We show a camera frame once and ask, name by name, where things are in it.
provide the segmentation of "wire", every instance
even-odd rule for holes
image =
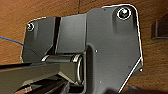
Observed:
[[[30,47],[24,45],[23,43],[20,43],[20,42],[18,42],[18,41],[16,41],[16,40],[9,39],[9,38],[2,37],[2,36],[0,36],[0,38],[1,38],[1,39],[4,39],[4,40],[7,40],[7,41],[11,41],[11,42],[17,43],[17,44],[23,46],[24,48],[27,48],[27,49],[31,50],[31,51],[40,59],[40,57],[38,56],[38,54],[37,54],[33,49],[31,49]]]

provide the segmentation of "bolt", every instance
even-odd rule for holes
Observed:
[[[121,8],[117,15],[120,19],[126,20],[131,15],[131,11],[128,8]]]
[[[33,23],[28,23],[26,26],[27,31],[33,31],[34,30],[34,24]]]

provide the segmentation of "wooden surface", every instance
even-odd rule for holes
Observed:
[[[139,13],[144,66],[129,84],[168,91],[168,40],[152,40],[152,23],[168,13],[168,0],[0,0],[0,36],[23,43],[28,21],[86,13],[105,5],[132,4]],[[0,65],[20,63],[22,47],[0,39]]]

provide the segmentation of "gray metal surface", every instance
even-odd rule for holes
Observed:
[[[126,20],[117,17],[123,7],[131,10]],[[89,69],[92,74],[88,77],[92,79],[89,80],[92,89],[87,88],[87,94],[102,94],[106,88],[122,90],[142,58],[138,30],[136,10],[130,5],[93,9],[87,13],[86,45],[92,53],[92,69]]]
[[[86,14],[62,17],[56,53],[83,53],[86,38]]]
[[[26,31],[24,44],[39,56],[37,57],[30,49],[23,48],[22,59],[24,63],[41,62],[41,59],[53,46],[56,17],[47,17],[33,20],[33,31]]]

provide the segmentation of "screw head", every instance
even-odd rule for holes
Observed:
[[[117,16],[122,20],[128,19],[130,15],[131,11],[128,8],[121,8],[117,13]]]
[[[26,26],[27,31],[33,31],[34,30],[34,24],[33,23],[28,23]]]

